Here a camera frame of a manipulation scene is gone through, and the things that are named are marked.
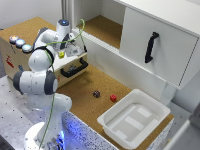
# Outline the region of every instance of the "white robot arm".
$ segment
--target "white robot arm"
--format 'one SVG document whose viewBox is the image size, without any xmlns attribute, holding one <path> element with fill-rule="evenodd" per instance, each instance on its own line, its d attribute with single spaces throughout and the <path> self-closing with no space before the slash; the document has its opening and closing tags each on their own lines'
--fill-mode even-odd
<svg viewBox="0 0 200 150">
<path fill-rule="evenodd" d="M 66 146 L 55 144 L 55 139 L 62 132 L 62 113 L 70 110 L 72 101 L 70 97 L 55 94 L 58 87 L 57 79 L 53 72 L 48 71 L 54 62 L 54 58 L 60 51 L 65 51 L 68 57 L 80 55 L 83 53 L 81 48 L 73 44 L 73 48 L 66 46 L 68 42 L 56 43 L 63 41 L 74 42 L 74 35 L 70 33 L 70 24 L 66 20 L 59 20 L 57 31 L 42 28 L 33 44 L 33 53 L 29 59 L 31 71 L 17 72 L 13 79 L 13 85 L 16 90 L 28 97 L 28 105 L 38 110 L 45 110 L 45 123 L 37 133 L 35 147 L 39 147 L 42 142 L 43 149 L 65 150 Z"/>
</svg>

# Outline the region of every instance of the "yellow object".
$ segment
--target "yellow object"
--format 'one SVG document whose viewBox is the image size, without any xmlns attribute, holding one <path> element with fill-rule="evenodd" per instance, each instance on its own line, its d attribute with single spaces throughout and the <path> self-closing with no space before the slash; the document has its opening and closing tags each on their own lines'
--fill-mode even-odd
<svg viewBox="0 0 200 150">
<path fill-rule="evenodd" d="M 64 52 L 59 52 L 59 58 L 62 59 L 65 57 L 65 53 Z"/>
</svg>

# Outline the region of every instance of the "black drawer handle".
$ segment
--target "black drawer handle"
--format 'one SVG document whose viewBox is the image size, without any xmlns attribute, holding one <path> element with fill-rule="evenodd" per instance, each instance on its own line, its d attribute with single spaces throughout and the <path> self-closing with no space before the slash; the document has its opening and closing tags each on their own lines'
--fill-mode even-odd
<svg viewBox="0 0 200 150">
<path fill-rule="evenodd" d="M 153 32 L 153 35 L 151 36 L 151 38 L 149 40 L 147 52 L 146 52 L 146 56 L 145 56 L 145 63 L 146 64 L 153 60 L 153 57 L 151 56 L 151 52 L 152 52 L 152 49 L 153 49 L 154 40 L 158 37 L 159 37 L 159 34 L 156 33 L 156 32 Z"/>
<path fill-rule="evenodd" d="M 83 58 L 80 58 L 80 63 L 82 65 L 80 67 L 76 68 L 75 70 L 72 70 L 72 71 L 65 72 L 64 69 L 62 68 L 60 70 L 61 74 L 64 77 L 70 78 L 70 77 L 77 74 L 78 72 L 80 72 L 81 70 L 85 69 L 88 66 L 88 63 L 86 61 L 84 61 Z"/>
</svg>

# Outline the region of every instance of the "cabinet handle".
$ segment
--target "cabinet handle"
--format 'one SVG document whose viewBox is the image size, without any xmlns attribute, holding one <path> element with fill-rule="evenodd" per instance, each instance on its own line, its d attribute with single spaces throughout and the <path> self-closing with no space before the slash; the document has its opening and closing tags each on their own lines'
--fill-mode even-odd
<svg viewBox="0 0 200 150">
<path fill-rule="evenodd" d="M 149 63 L 150 61 L 153 60 L 153 57 L 151 56 L 154 40 L 159 37 L 159 34 L 156 32 L 153 32 L 151 38 L 149 39 L 148 47 L 147 47 L 147 52 L 145 56 L 145 63 Z"/>
<path fill-rule="evenodd" d="M 81 70 L 85 69 L 88 66 L 88 63 L 86 61 L 84 61 L 83 58 L 80 58 L 80 63 L 82 65 L 80 67 L 76 68 L 75 70 L 72 70 L 72 71 L 65 72 L 64 69 L 62 68 L 60 70 L 61 74 L 66 78 L 70 78 L 70 77 L 77 74 L 78 72 L 80 72 Z"/>
</svg>

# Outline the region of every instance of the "white tray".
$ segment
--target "white tray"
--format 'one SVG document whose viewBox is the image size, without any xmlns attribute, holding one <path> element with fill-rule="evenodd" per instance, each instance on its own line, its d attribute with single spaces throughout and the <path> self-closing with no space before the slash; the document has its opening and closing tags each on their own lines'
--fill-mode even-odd
<svg viewBox="0 0 200 150">
<path fill-rule="evenodd" d="M 105 133 L 126 149 L 136 149 L 169 115 L 170 109 L 133 90 L 98 118 Z"/>
</svg>

